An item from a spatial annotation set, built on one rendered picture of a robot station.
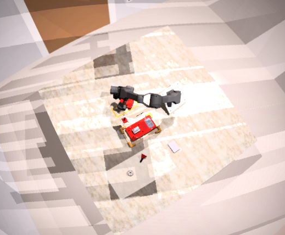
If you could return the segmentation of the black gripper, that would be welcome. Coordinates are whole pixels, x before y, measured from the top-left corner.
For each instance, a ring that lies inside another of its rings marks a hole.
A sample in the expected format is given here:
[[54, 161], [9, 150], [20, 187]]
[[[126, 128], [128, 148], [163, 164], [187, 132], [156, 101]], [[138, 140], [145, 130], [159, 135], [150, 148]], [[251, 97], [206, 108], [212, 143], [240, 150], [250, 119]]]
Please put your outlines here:
[[[131, 86], [126, 86], [126, 87], [132, 88], [132, 92], [135, 89], [134, 87], [131, 87]], [[123, 99], [123, 100], [124, 100], [123, 103], [120, 103], [120, 102], [118, 103], [117, 108], [120, 109], [120, 110], [125, 111], [126, 108], [127, 108], [126, 102], [129, 100], [129, 98], [126, 98], [126, 99]]]

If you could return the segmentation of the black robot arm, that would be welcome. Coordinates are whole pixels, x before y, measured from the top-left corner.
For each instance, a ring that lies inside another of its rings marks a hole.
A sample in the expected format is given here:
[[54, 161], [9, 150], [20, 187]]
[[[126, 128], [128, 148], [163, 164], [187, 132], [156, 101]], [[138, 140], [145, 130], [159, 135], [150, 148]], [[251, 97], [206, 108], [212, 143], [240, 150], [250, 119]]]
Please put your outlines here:
[[[136, 101], [137, 103], [145, 105], [147, 108], [158, 108], [163, 103], [172, 102], [174, 104], [179, 104], [181, 102], [181, 91], [174, 91], [174, 89], [171, 89], [166, 92], [167, 95], [162, 96], [158, 93], [147, 93], [147, 94], [138, 94], [135, 92], [132, 92], [132, 88], [128, 87], [122, 87], [122, 86], [111, 86], [110, 88], [110, 94], [113, 94], [114, 99], [132, 99]], [[149, 105], [147, 105], [144, 101], [144, 96], [150, 94], [150, 102]]]

